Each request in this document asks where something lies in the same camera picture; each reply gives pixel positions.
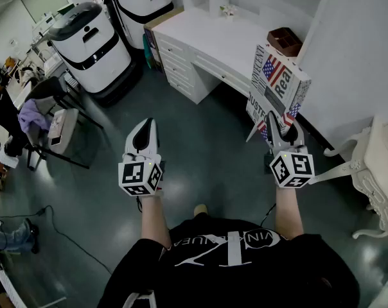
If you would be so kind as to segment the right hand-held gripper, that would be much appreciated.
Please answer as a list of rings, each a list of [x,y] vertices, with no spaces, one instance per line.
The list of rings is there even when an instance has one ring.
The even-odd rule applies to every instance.
[[[294,121],[282,138],[278,120],[270,111],[267,114],[269,152],[264,155],[264,173],[274,177],[280,188],[304,187],[315,176],[313,157],[304,143],[304,132]]]

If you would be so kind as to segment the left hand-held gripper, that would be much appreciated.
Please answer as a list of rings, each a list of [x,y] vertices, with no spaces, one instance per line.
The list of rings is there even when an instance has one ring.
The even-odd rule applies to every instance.
[[[131,197],[153,196],[163,179],[157,123],[146,118],[127,135],[123,162],[118,164],[118,185]],[[136,155],[139,152],[156,155]]]

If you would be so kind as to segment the newsprint flag pattern book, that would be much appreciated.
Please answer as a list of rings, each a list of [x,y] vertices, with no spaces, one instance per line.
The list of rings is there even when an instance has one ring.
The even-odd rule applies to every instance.
[[[260,132],[267,140],[269,112],[286,134],[312,83],[311,78],[291,58],[270,44],[258,45],[254,55],[251,88],[246,111],[254,122],[252,132]]]

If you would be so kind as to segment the person's right forearm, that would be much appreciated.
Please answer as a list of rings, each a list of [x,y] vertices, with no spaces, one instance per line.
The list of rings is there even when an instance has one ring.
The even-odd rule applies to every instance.
[[[303,235],[303,223],[294,188],[276,187],[276,232],[286,239]]]

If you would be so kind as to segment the person's left forearm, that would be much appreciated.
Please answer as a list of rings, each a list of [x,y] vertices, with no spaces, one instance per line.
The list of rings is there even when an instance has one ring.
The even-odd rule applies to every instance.
[[[169,229],[163,212],[161,191],[141,198],[141,238],[153,240],[169,249],[172,246]]]

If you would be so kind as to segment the white desk with drawers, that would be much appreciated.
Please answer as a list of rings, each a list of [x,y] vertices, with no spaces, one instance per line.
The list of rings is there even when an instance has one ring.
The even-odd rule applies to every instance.
[[[154,35],[169,84],[196,104],[220,82],[249,98],[256,47],[269,44],[250,12],[230,22],[212,18],[206,4],[164,21]]]

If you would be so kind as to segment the white printed box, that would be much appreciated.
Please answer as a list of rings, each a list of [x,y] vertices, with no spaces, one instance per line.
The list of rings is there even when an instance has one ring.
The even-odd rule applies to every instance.
[[[48,133],[48,139],[52,146],[60,143],[62,139],[62,129],[67,115],[67,110],[59,110],[55,113]]]

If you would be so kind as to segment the person's beige shoe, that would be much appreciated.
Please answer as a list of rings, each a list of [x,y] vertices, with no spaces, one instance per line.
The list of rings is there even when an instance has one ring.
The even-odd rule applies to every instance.
[[[209,213],[208,213],[208,209],[207,209],[207,206],[203,203],[197,205],[195,208],[194,208],[194,218],[208,218],[209,217]]]

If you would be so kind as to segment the brown wooden organizer box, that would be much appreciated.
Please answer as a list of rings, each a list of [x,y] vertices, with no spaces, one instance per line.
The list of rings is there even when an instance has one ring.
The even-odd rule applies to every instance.
[[[297,57],[303,46],[298,36],[287,27],[269,31],[267,40],[271,46],[287,57]]]

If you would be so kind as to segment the white black delivery robot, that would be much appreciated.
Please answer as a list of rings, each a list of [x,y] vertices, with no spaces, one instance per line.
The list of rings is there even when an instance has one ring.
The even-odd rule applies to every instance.
[[[61,16],[47,40],[82,88],[101,106],[117,103],[134,87],[142,68],[94,2],[84,2]]]
[[[144,49],[144,25],[174,9],[172,0],[104,0],[115,30],[134,49]]]

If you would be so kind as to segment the black chair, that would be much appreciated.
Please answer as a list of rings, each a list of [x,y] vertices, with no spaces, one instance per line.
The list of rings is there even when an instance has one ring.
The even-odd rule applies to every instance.
[[[82,167],[84,169],[89,169],[89,166],[76,162],[71,158],[64,155],[66,149],[73,138],[76,125],[81,125],[82,122],[79,120],[80,117],[88,120],[93,125],[98,128],[103,128],[103,126],[97,123],[94,119],[89,117],[85,112],[85,108],[79,103],[75,98],[71,98],[72,102],[68,102],[65,97],[70,96],[68,91],[63,89],[63,86],[60,80],[53,76],[46,80],[39,82],[33,90],[27,95],[24,103],[33,98],[33,99],[43,99],[43,98],[52,98],[52,108],[46,114],[46,118],[51,122],[55,113],[59,110],[66,109],[67,115],[64,121],[64,127],[62,129],[62,139],[59,144],[52,146],[48,139],[49,131],[40,129],[36,124],[30,126],[30,130],[26,134],[28,142],[33,151],[36,151],[39,154],[41,159],[46,159],[46,155],[52,155],[66,162]]]

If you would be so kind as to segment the purple cloth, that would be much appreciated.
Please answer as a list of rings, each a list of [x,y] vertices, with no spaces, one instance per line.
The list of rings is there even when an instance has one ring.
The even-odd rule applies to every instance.
[[[52,98],[31,98],[27,100],[21,107],[18,115],[21,130],[24,133],[28,133],[30,126],[36,124],[40,129],[49,131],[51,121],[46,118],[46,114],[51,110],[52,102]]]

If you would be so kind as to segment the pink white flower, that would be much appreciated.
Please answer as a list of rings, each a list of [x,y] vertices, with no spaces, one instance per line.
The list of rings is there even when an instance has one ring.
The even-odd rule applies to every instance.
[[[220,11],[228,21],[232,22],[236,15],[237,8],[235,5],[227,4],[220,6]]]

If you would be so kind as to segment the cluttered white workbench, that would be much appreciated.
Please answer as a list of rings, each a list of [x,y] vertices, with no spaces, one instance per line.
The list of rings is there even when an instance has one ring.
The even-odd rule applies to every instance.
[[[57,51],[48,46],[45,39],[51,26],[58,16],[51,12],[44,13],[40,21],[32,26],[32,42],[24,47],[16,39],[10,40],[15,53],[16,65],[10,71],[11,80],[7,87],[12,103],[20,108],[30,93],[33,79],[41,81],[56,76],[60,81],[66,81],[67,68]]]

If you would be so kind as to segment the person's black printed shirt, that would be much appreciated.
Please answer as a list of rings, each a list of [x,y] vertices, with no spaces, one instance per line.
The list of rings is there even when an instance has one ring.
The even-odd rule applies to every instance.
[[[358,308],[359,284],[321,236],[286,239],[242,220],[197,216],[172,246],[140,239],[109,279],[98,308]]]

